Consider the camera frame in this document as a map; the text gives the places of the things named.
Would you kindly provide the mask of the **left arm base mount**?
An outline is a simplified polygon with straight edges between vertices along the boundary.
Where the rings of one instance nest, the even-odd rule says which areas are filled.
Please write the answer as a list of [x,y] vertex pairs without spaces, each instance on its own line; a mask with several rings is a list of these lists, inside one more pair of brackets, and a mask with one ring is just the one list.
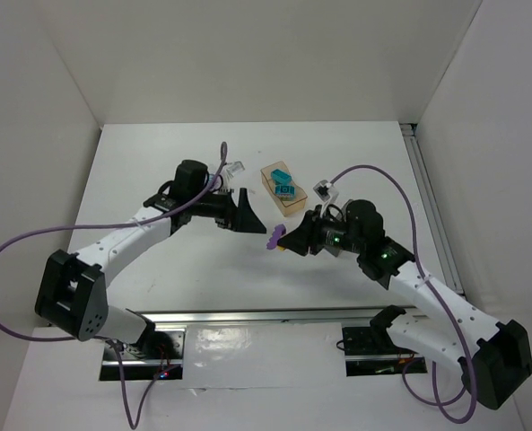
[[186,330],[183,328],[156,330],[154,340],[143,349],[115,341],[106,345],[100,365],[101,382],[119,382],[122,364],[127,382],[151,381],[158,375],[160,381],[178,381],[183,378],[183,355]]

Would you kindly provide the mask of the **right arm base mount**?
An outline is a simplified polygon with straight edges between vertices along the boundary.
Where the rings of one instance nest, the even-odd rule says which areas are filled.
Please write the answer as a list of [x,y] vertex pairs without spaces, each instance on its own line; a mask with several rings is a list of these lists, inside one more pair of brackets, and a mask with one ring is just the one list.
[[369,327],[343,327],[336,348],[344,353],[348,377],[401,374],[407,364],[409,374],[427,373],[422,356],[393,345],[379,345]]

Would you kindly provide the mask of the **curved teal lego brick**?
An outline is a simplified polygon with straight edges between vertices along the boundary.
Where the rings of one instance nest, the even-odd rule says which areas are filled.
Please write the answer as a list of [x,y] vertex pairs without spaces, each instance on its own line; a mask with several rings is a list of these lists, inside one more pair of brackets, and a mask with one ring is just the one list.
[[275,169],[270,172],[271,179],[275,182],[275,184],[280,185],[287,185],[292,182],[292,176],[283,170]]

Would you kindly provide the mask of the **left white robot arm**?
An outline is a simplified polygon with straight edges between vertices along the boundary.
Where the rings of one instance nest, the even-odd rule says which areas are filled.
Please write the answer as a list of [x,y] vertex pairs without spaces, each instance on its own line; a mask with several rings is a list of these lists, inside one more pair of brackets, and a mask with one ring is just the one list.
[[206,164],[184,160],[172,180],[146,199],[127,226],[118,228],[73,253],[56,251],[47,260],[35,313],[79,341],[111,339],[139,357],[170,353],[174,343],[140,313],[108,304],[107,289],[115,277],[159,242],[169,239],[192,217],[211,218],[236,233],[266,233],[240,189],[216,189],[220,175]]

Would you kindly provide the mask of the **small purple lego brick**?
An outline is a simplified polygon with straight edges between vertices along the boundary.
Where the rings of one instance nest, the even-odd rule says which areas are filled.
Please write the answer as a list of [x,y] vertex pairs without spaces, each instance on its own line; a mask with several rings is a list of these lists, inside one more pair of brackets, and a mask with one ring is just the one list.
[[266,244],[269,251],[275,250],[278,247],[279,241],[286,235],[286,227],[284,224],[277,224]]

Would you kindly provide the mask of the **long teal lego brick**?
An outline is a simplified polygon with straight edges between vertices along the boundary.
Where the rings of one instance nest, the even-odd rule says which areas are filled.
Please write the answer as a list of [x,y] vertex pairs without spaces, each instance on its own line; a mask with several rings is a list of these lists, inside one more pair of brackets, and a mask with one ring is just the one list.
[[278,197],[280,200],[295,200],[296,198],[296,189],[291,184],[276,184],[274,192],[275,196]]

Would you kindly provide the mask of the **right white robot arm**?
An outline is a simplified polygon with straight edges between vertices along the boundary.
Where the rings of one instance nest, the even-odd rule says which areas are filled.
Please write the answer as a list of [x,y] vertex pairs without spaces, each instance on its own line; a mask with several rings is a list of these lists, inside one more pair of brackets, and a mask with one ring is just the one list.
[[526,329],[479,310],[420,267],[411,251],[386,235],[383,218],[370,201],[350,202],[340,219],[322,209],[307,211],[291,232],[276,228],[268,246],[301,256],[326,248],[355,254],[368,279],[423,314],[415,318],[400,306],[386,307],[370,322],[375,343],[412,350],[459,372],[477,402],[499,409],[532,374]]

